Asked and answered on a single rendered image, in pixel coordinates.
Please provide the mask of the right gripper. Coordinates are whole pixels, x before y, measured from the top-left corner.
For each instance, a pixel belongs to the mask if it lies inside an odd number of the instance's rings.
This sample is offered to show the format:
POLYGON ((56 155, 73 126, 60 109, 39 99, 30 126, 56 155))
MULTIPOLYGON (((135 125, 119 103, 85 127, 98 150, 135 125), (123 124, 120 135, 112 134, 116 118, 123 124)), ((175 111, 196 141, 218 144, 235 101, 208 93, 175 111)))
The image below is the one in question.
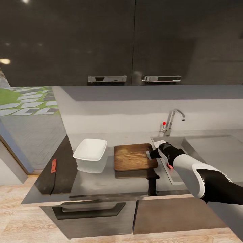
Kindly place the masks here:
POLYGON ((151 159, 154 159, 154 158, 160 158, 159 154, 158 154, 158 149, 155 149, 153 151, 150 151, 150 156, 151 156, 151 159))

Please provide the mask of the cutting board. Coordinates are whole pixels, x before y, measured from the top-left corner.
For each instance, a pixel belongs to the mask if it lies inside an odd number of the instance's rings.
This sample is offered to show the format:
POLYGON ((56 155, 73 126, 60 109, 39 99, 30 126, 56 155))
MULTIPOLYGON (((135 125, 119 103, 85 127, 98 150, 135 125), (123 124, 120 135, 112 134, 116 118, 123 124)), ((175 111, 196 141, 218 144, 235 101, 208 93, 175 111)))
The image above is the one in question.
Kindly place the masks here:
POLYGON ((150 143, 114 147, 114 170, 130 171, 158 167, 157 159, 148 159, 146 151, 153 151, 150 143))

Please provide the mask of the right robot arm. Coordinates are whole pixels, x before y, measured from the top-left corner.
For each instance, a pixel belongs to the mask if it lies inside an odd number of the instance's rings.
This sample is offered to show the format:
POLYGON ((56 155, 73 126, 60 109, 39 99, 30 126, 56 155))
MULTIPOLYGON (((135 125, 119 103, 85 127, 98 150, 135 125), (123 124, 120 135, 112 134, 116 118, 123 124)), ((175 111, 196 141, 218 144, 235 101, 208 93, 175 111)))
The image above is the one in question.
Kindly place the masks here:
POLYGON ((153 143, 151 159, 162 157, 171 165, 189 192, 202 199, 243 241, 243 187, 218 169, 204 164, 164 140, 153 143))

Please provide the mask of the parer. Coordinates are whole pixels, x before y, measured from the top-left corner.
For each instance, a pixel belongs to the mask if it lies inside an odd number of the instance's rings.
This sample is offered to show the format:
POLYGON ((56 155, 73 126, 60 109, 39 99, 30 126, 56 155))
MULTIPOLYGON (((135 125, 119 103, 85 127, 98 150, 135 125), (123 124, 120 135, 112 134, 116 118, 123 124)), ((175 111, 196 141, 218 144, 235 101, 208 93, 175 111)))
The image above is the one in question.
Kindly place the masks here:
POLYGON ((54 159, 52 161, 52 169, 51 169, 51 179, 50 179, 50 188, 49 188, 49 195, 53 190, 54 187, 54 181, 55 181, 55 173, 56 173, 56 161, 57 159, 54 159))

